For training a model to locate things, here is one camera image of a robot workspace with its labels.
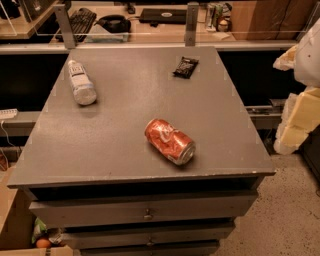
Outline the orange fruit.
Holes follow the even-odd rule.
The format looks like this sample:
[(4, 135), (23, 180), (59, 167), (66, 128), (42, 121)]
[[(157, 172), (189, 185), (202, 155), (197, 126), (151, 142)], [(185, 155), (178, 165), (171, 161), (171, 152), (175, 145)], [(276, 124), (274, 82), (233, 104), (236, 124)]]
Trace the orange fruit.
[(52, 244), (51, 242), (49, 241), (48, 238), (39, 238), (36, 243), (35, 243), (36, 247), (37, 248), (46, 248), (46, 249), (49, 249), (52, 247)]

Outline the black snack wrapper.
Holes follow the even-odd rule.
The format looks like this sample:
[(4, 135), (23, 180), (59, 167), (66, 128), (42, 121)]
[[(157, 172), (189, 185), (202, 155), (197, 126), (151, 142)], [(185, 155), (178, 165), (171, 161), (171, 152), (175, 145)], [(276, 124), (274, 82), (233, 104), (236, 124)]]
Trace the black snack wrapper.
[(177, 68), (173, 71), (175, 77), (189, 79), (197, 67), (199, 61), (193, 58), (182, 57)]

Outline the small jar on desk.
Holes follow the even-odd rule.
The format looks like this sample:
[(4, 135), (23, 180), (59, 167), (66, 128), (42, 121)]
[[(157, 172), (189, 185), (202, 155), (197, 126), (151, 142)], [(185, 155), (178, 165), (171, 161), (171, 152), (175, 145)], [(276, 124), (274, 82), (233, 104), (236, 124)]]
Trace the small jar on desk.
[(227, 20), (221, 20), (218, 23), (218, 31), (219, 32), (227, 32), (229, 28), (229, 23)]

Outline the yellow foam pieces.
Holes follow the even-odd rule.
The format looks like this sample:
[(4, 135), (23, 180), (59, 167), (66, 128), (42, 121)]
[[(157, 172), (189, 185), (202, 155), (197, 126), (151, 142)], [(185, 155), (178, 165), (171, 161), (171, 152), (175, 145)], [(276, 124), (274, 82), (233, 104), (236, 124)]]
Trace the yellow foam pieces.
[(273, 144), (274, 150), (282, 155), (296, 151), (320, 125), (319, 79), (304, 79), (299, 75), (295, 75), (295, 79), (305, 85), (305, 90), (290, 93), (285, 101)]

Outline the black laptop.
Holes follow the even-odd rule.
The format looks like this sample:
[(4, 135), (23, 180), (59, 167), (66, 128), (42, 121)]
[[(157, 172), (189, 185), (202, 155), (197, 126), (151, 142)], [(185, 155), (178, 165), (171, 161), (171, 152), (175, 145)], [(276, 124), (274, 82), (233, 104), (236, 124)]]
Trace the black laptop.
[(186, 10), (144, 8), (140, 14), (139, 21), (141, 23), (185, 24), (186, 14)]

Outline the crushed red soda can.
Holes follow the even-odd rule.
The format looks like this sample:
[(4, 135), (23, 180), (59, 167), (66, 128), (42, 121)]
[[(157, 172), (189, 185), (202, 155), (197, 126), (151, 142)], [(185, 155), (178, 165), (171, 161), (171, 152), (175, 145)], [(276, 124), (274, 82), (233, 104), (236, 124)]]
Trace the crushed red soda can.
[(195, 142), (185, 133), (162, 119), (151, 120), (145, 136), (164, 157), (176, 165), (186, 164), (196, 151)]

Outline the black keyboard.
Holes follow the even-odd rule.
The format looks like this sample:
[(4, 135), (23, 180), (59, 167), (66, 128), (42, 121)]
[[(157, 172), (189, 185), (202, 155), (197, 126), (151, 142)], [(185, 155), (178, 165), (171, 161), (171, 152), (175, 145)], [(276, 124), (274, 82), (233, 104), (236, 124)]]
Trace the black keyboard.
[[(97, 14), (87, 8), (80, 8), (72, 13), (69, 17), (70, 25), (77, 42), (83, 42), (95, 23)], [(62, 42), (63, 38), (59, 27), (55, 35), (58, 42)]]

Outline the right metal rail post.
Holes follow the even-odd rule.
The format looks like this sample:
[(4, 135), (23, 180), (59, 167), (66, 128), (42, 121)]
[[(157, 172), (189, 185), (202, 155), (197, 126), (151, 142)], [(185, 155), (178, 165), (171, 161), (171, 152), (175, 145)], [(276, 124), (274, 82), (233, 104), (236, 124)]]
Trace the right metal rail post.
[(194, 46), (196, 44), (196, 29), (198, 21), (198, 2), (189, 2), (186, 13), (186, 30), (185, 30), (185, 45)]

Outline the grey drawer cabinet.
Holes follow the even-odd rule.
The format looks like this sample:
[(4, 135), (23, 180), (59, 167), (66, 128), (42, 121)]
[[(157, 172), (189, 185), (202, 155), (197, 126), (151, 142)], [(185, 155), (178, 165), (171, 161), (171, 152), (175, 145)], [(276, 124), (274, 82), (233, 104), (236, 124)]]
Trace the grey drawer cabinet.
[[(173, 71), (199, 61), (189, 79)], [(82, 107), (61, 73), (9, 179), (81, 256), (208, 256), (274, 171), (212, 47), (75, 49), (98, 99)], [(176, 165), (145, 136), (153, 119), (188, 135)]]

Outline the cardboard box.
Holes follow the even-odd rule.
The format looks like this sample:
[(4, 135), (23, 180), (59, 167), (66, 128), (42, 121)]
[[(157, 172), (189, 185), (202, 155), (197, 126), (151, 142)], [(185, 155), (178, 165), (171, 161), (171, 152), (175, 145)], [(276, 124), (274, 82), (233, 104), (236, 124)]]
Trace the cardboard box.
[(31, 244), (34, 215), (23, 192), (7, 187), (14, 168), (0, 172), (0, 256), (73, 256), (68, 246), (51, 249)]

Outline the white power strip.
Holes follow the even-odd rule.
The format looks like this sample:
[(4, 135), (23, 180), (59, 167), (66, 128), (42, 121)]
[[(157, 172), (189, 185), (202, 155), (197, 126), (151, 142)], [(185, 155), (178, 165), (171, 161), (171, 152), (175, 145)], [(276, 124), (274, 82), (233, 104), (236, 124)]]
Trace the white power strip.
[(0, 119), (5, 120), (5, 119), (12, 119), (18, 114), (17, 109), (4, 109), (0, 110)]

